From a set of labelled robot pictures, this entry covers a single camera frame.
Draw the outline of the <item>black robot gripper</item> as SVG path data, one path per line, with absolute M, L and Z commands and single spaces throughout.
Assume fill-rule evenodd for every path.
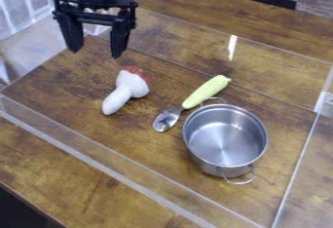
M 83 24 L 92 18 L 92 14 L 85 14 L 84 10 L 115 11 L 107 16 L 105 25 L 112 27 L 109 33 L 112 58 L 119 58 L 127 47 L 128 27 L 136 25 L 137 3 L 132 0 L 53 0 L 53 3 L 53 19 L 58 22 L 66 47 L 73 53 L 83 47 Z

